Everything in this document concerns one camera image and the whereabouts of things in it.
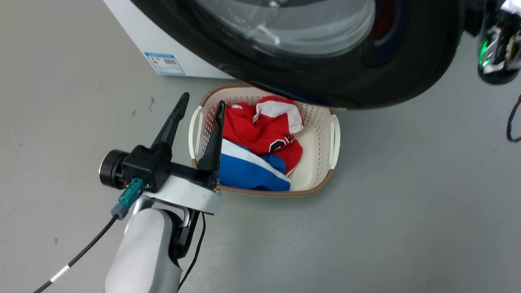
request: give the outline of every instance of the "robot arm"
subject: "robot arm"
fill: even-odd
[[[188,252],[199,214],[203,214],[202,240],[204,213],[215,214],[221,206],[216,188],[224,102],[216,111],[214,130],[198,169],[170,162],[173,139],[188,98],[188,93],[183,94],[150,148],[139,145],[131,153],[113,150],[102,162],[103,184],[128,188],[127,183],[138,178],[146,186],[135,201],[125,236],[107,274],[106,293],[177,292],[182,273],[178,260]],[[183,210],[183,219],[172,211],[153,208],[154,203]],[[113,213],[120,213],[122,219],[128,211],[126,207],[132,204],[120,198],[121,209],[115,207]]]

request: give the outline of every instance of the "laundry basket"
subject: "laundry basket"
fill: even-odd
[[[232,105],[237,102],[255,104],[273,95],[245,83],[224,84],[207,93],[190,121],[188,145],[194,168],[202,158],[219,101]],[[295,102],[304,119],[304,129],[294,137],[302,146],[302,158],[291,176],[290,191],[249,190],[224,185],[217,189],[261,197],[307,196],[322,189],[333,176],[340,149],[340,124],[329,108]]]

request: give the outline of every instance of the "teal connector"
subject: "teal connector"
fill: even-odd
[[[145,191],[145,183],[139,178],[134,178],[127,186],[123,194],[118,199],[112,211],[112,216],[118,216],[119,220],[123,220],[128,214],[130,207],[135,203],[136,200]]]
[[[145,191],[145,183],[139,178],[134,178],[119,197],[118,202],[126,208],[130,208]]]

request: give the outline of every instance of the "red clothing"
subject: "red clothing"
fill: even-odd
[[[291,173],[302,156],[293,134],[304,128],[299,109],[288,99],[267,96],[256,105],[244,102],[226,106],[223,137],[256,155],[275,154]]]

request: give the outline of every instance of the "cable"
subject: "cable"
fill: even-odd
[[[181,286],[183,286],[183,283],[187,279],[188,274],[190,274],[190,271],[194,267],[195,262],[197,261],[197,256],[199,255],[199,251],[201,250],[201,244],[203,243],[203,237],[204,237],[204,233],[206,231],[206,219],[204,217],[204,213],[201,213],[201,215],[203,215],[203,231],[201,232],[201,237],[199,238],[199,242],[197,243],[197,248],[195,249],[194,259],[192,260],[192,263],[188,267],[187,273],[184,275],[183,280],[181,281],[181,283],[179,283],[179,288],[177,288],[178,291],[179,291],[179,289],[181,289]]]
[[[512,121],[514,120],[514,116],[516,116],[517,108],[521,104],[521,95],[517,99],[516,104],[514,105],[514,108],[512,109],[512,112],[510,112],[510,116],[508,117],[508,122],[506,124],[506,139],[510,142],[520,142],[521,137],[518,138],[512,138]]]
[[[98,240],[109,230],[110,227],[114,224],[114,222],[118,219],[118,216],[115,215],[110,219],[108,224],[101,230],[101,232],[87,245],[78,255],[76,255],[75,258],[73,258],[64,268],[62,268],[54,277],[52,277],[47,283],[43,284],[42,287],[38,288],[34,293],[41,293],[43,290],[47,289],[52,283],[56,282],[63,274],[65,274],[66,271],[70,269],[71,266],[73,266],[82,256],[84,256],[87,251],[89,251],[95,244],[98,242]]]

